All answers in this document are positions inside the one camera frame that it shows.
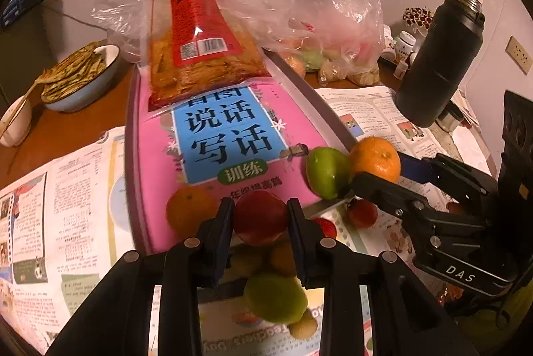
cable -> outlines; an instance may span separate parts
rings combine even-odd
[[[5,103],[7,103],[8,106],[12,104],[12,102],[7,98],[7,95],[4,91],[4,88],[2,87],[2,84],[0,84],[0,95],[2,95],[2,97],[5,100]]]
[[[69,19],[72,19],[73,21],[79,22],[80,24],[87,25],[88,27],[98,28],[99,30],[107,31],[107,28],[100,27],[99,25],[91,24],[90,22],[82,21],[81,19],[74,18],[73,16],[68,15],[67,13],[57,11],[55,9],[52,9],[50,6],[43,5],[45,9],[48,9],[49,11],[52,11],[54,13],[57,13],[58,15],[66,16]]]

clear plastic bag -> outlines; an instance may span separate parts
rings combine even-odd
[[[217,0],[258,41],[322,83],[370,72],[384,46],[379,0]]]
[[[122,57],[132,63],[140,60],[140,35],[145,20],[146,0],[97,0],[91,16],[107,29],[107,40],[121,49]]]
[[[152,108],[270,76],[246,26],[216,0],[153,0],[149,44]]]

open newspaper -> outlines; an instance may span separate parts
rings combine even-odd
[[[118,127],[0,191],[0,314],[44,354],[130,249]]]
[[[398,112],[393,92],[386,87],[318,93],[358,139],[382,136],[399,151],[418,158],[444,152],[429,130],[412,125]],[[435,187],[406,179],[400,184],[426,196],[433,207],[446,210],[448,199]],[[0,313],[44,354],[116,260],[133,249],[124,186],[124,128],[108,131],[97,143],[53,160],[2,189],[0,211]],[[412,244],[394,217],[380,213],[373,227],[359,231],[347,223],[343,207],[328,210],[323,217],[335,223],[337,239],[352,250],[378,255],[390,249],[414,269]],[[434,292],[442,287],[441,281],[415,273]],[[156,287],[149,319],[151,356],[157,355],[160,292]],[[364,287],[361,293],[364,341],[367,354],[372,355]],[[256,318],[242,297],[200,304],[204,353],[318,354],[323,291],[307,291],[307,297],[319,327],[306,340],[292,338],[286,326]]]

wooden table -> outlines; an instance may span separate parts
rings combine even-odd
[[[39,99],[41,90],[36,88],[30,95],[33,114],[28,137],[18,147],[0,146],[0,189],[52,159],[93,143],[103,132],[125,125],[132,69],[132,65],[123,63],[106,95],[72,114],[45,108]],[[400,81],[393,76],[393,69],[385,65],[379,69],[382,83],[397,90]],[[320,87],[315,74],[305,79],[314,88]],[[329,83],[328,87],[358,88],[347,80]]]

white bowl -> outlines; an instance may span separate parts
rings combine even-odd
[[[18,98],[13,104],[7,109],[5,114],[0,120],[0,125],[7,120],[7,118],[13,113],[14,109],[19,104],[20,100],[24,96]],[[4,132],[2,138],[0,139],[0,144],[6,147],[15,147],[18,146],[24,138],[30,132],[31,127],[31,104],[30,101],[26,99],[22,107],[20,107],[19,112],[7,128],[7,131]]]
[[[97,77],[94,77],[90,83],[85,84],[67,96],[63,96],[58,101],[45,103],[45,107],[52,111],[75,112],[93,103],[107,91],[111,85],[111,80],[117,72],[118,55],[121,51],[116,45],[103,45],[98,46],[94,52],[102,54],[107,67]]]

